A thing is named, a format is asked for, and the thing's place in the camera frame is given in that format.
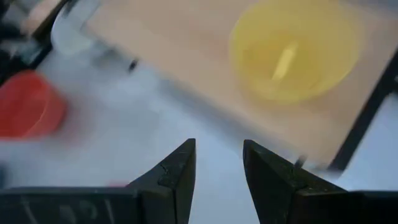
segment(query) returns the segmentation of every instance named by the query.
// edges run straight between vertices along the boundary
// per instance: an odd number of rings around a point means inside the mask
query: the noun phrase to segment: yellow bowl
[[[358,24],[337,1],[261,1],[239,18],[229,59],[249,90],[292,103],[337,85],[361,48]]]

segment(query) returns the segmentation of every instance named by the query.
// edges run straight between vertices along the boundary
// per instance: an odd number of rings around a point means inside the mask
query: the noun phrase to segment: black edge
[[[396,76],[396,79],[394,82],[394,92],[398,93],[398,75]]]
[[[243,162],[246,180],[260,223],[288,223],[297,192],[336,194],[345,191],[295,167],[252,140],[245,140]]]
[[[188,223],[196,177],[195,144],[195,139],[188,139],[127,186],[142,189],[146,223]]]
[[[51,11],[49,16],[46,20],[39,25],[39,27],[35,30],[32,34],[32,37],[42,46],[42,50],[39,55],[35,58],[35,60],[29,64],[29,68],[35,70],[46,58],[46,56],[52,50],[51,44],[51,30],[52,26],[55,22],[55,18],[57,17],[58,13],[61,11],[61,8],[68,2],[69,0],[63,0],[60,2],[56,8]]]
[[[395,52],[395,55],[385,69],[381,79],[379,80],[379,83],[373,90],[371,97],[368,99],[360,115],[356,119],[352,130],[349,132],[346,138],[346,141],[343,143],[336,157],[329,165],[329,170],[343,171],[347,168],[347,165],[355,153],[356,148],[368,130],[368,127],[382,102],[386,96],[393,91],[394,86],[397,88],[397,83],[394,81],[397,74],[398,52]]]

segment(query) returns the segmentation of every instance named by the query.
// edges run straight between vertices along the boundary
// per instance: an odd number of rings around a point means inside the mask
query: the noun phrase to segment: white surface
[[[140,64],[79,64],[52,52],[40,70],[69,102],[61,130],[32,142],[0,142],[9,186],[105,186],[139,177],[187,138],[197,139],[190,223],[259,223],[244,176],[243,139],[265,138],[235,125]],[[348,170],[348,189],[398,190],[398,97],[380,109]],[[291,160],[280,149],[277,153]]]
[[[68,17],[62,16],[64,11],[65,7],[55,19],[51,31],[51,43],[61,54],[74,56],[94,46],[95,40],[86,37],[71,24]]]

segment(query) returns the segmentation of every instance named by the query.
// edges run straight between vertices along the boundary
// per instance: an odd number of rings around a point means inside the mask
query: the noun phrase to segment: table
[[[228,62],[228,36],[250,1],[105,1],[86,28],[109,45],[160,68],[179,87],[269,137],[273,144],[343,170],[391,91],[397,17],[347,4],[365,27],[366,47],[350,76],[327,94],[299,105],[265,109],[241,94]]]
[[[128,73],[128,65],[128,60],[116,60],[98,68],[55,51],[49,54],[39,71],[68,100],[68,114],[52,136],[0,142],[8,186],[123,185],[195,137],[197,181],[190,223],[259,223],[242,161],[243,139],[256,135],[181,92],[156,69],[140,63]],[[322,177],[346,190],[398,190],[397,110],[398,96],[391,95],[344,173]],[[291,162],[296,159],[271,149]]]

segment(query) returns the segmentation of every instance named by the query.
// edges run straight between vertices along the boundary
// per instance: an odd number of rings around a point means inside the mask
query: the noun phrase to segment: wooden cutting board
[[[244,94],[228,62],[229,33],[239,15],[254,2],[112,0],[102,3],[86,26],[273,143],[328,165],[397,47],[398,20],[381,9],[347,4],[365,27],[366,40],[350,75],[314,100],[260,105]]]

